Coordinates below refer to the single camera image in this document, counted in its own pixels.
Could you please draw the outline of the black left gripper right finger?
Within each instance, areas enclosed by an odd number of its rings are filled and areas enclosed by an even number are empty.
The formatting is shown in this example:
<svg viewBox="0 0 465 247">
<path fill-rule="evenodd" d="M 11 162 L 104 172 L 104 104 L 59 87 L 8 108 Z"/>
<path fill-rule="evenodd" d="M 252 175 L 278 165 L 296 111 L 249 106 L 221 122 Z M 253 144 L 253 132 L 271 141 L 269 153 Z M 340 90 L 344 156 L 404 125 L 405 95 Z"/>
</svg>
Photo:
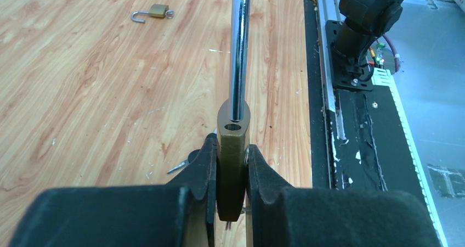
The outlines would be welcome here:
<svg viewBox="0 0 465 247">
<path fill-rule="evenodd" d="M 296 188 L 248 151 L 247 246 L 439 246 L 426 208 L 401 191 Z"/>
</svg>

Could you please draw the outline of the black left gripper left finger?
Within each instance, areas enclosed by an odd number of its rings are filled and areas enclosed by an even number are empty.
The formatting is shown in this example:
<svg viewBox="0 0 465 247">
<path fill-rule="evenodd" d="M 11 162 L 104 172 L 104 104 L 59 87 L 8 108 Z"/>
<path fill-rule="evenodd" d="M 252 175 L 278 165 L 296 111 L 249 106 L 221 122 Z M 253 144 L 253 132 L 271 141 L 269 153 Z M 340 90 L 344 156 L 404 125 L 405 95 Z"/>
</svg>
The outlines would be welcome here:
<svg viewBox="0 0 465 247">
<path fill-rule="evenodd" d="M 214 246 L 217 137 L 166 184 L 44 190 L 10 246 Z"/>
</svg>

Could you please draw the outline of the black-headed key bunch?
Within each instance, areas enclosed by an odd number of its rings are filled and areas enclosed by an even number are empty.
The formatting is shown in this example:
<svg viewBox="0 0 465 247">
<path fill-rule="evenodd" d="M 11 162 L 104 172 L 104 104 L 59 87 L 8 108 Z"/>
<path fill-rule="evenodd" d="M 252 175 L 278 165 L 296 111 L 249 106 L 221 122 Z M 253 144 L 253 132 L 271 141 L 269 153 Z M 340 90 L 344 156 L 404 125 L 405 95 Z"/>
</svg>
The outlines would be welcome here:
<svg viewBox="0 0 465 247">
<path fill-rule="evenodd" d="M 199 149 L 196 149 L 196 150 L 192 151 L 188 155 L 187 159 L 183 160 L 179 165 L 177 165 L 177 166 L 173 167 L 172 169 L 170 169 L 169 171 L 167 171 L 167 174 L 170 175 L 170 174 L 172 174 L 172 173 L 174 173 L 176 171 L 179 171 L 182 168 L 188 166 L 189 163 L 193 162 L 196 159 L 199 152 L 200 152 Z"/>
</svg>

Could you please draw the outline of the large brass padlock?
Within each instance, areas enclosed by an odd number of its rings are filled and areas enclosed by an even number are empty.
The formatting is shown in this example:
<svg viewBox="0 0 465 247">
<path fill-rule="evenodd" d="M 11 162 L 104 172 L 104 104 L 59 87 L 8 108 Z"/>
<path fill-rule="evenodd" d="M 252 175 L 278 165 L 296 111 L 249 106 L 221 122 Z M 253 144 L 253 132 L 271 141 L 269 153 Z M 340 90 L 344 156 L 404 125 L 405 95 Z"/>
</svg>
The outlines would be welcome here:
<svg viewBox="0 0 465 247">
<path fill-rule="evenodd" d="M 221 221 L 236 222 L 247 183 L 251 112 L 245 101 L 251 0 L 232 0 L 229 96 L 217 116 L 216 201 Z"/>
</svg>

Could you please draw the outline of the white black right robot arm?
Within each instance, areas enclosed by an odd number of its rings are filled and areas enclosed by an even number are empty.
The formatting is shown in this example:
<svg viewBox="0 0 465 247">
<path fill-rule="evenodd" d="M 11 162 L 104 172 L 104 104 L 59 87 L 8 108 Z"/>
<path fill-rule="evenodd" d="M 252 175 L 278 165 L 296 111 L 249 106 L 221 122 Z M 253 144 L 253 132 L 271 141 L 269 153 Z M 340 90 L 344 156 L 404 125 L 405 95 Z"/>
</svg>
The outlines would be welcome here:
<svg viewBox="0 0 465 247">
<path fill-rule="evenodd" d="M 371 91 L 374 70 L 366 59 L 369 47 L 399 20 L 404 0 L 340 0 L 344 21 L 329 20 L 326 35 L 332 85 L 349 91 Z"/>
</svg>

